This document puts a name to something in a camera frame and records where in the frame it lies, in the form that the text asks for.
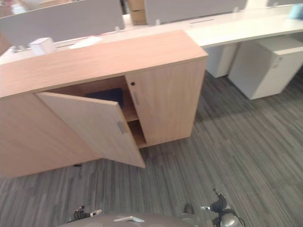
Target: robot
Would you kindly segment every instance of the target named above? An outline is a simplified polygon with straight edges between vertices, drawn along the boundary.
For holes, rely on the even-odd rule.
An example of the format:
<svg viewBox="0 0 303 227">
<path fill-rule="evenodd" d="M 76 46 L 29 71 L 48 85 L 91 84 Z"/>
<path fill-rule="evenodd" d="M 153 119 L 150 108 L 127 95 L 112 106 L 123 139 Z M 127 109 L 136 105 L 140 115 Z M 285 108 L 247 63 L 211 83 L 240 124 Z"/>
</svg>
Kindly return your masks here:
<svg viewBox="0 0 303 227">
<path fill-rule="evenodd" d="M 218 200 L 209 206 L 201 206 L 203 211 L 212 211 L 218 214 L 213 220 L 214 227 L 245 227 L 245 222 L 229 207 L 225 197 L 214 189 Z M 60 227 L 203 227 L 193 206 L 187 204 L 184 213 L 177 217 L 167 217 L 158 214 L 108 214 L 101 215 L 102 210 L 85 213 L 84 206 L 74 211 L 70 222 Z"/>
</svg>

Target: cabinet door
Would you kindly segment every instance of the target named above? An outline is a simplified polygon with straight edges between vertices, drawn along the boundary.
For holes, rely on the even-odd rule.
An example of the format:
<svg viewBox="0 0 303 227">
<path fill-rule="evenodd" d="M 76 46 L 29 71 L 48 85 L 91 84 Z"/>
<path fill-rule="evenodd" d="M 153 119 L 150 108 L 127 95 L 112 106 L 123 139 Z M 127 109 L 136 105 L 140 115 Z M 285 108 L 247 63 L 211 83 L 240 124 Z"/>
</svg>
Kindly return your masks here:
<svg viewBox="0 0 303 227">
<path fill-rule="evenodd" d="M 145 167 L 118 102 L 49 92 L 37 95 L 101 157 Z"/>
<path fill-rule="evenodd" d="M 205 60 L 126 75 L 148 145 L 189 137 Z"/>
</svg>

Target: blue object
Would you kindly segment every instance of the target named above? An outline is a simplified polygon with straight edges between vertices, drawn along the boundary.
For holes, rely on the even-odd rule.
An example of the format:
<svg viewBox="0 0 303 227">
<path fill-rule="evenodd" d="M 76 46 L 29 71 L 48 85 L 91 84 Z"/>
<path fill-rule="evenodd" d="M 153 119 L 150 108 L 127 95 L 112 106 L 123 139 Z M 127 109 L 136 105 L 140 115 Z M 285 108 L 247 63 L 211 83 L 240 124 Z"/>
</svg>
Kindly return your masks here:
<svg viewBox="0 0 303 227">
<path fill-rule="evenodd" d="M 300 20 L 303 20 L 303 8 L 302 8 L 301 11 L 300 11 L 299 19 L 300 19 Z"/>
<path fill-rule="evenodd" d="M 289 13 L 289 18 L 298 19 L 303 10 L 303 4 L 295 4 Z"/>
<path fill-rule="evenodd" d="M 106 91 L 97 91 L 97 92 L 86 94 L 85 97 L 115 101 L 119 103 L 121 108 L 124 107 L 122 88 L 114 88 Z"/>
</svg>

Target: gray striped carpet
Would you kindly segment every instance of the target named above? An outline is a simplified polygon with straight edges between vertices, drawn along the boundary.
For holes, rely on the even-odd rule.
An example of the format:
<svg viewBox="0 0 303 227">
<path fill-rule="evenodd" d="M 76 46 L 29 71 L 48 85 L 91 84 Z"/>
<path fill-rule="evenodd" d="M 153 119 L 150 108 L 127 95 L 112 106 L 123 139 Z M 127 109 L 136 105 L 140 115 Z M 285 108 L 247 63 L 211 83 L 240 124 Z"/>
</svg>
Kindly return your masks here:
<svg viewBox="0 0 303 227">
<path fill-rule="evenodd" d="M 303 226 L 303 75 L 279 95 L 246 99 L 206 74 L 191 138 L 142 149 L 147 168 L 107 160 L 0 178 L 1 227 L 54 227 L 73 210 L 198 211 L 220 189 L 249 227 Z M 198 211 L 201 226 L 213 213 Z"/>
</svg>

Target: gray partition panel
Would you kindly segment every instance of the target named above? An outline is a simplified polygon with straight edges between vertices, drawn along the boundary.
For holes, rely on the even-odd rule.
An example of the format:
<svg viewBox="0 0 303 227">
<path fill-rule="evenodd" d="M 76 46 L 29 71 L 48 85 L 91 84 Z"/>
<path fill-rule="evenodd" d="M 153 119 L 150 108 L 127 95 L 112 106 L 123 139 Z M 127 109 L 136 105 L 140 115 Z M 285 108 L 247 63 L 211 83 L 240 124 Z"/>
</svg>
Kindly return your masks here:
<svg viewBox="0 0 303 227">
<path fill-rule="evenodd" d="M 267 6 L 273 6 L 277 2 L 278 5 L 289 5 L 303 3 L 303 0 L 268 0 Z"/>
<path fill-rule="evenodd" d="M 35 39 L 55 42 L 124 29 L 120 0 L 81 0 L 0 18 L 1 32 L 14 45 Z"/>
<path fill-rule="evenodd" d="M 244 9 L 247 0 L 145 0 L 146 20 L 161 23 Z"/>
</svg>

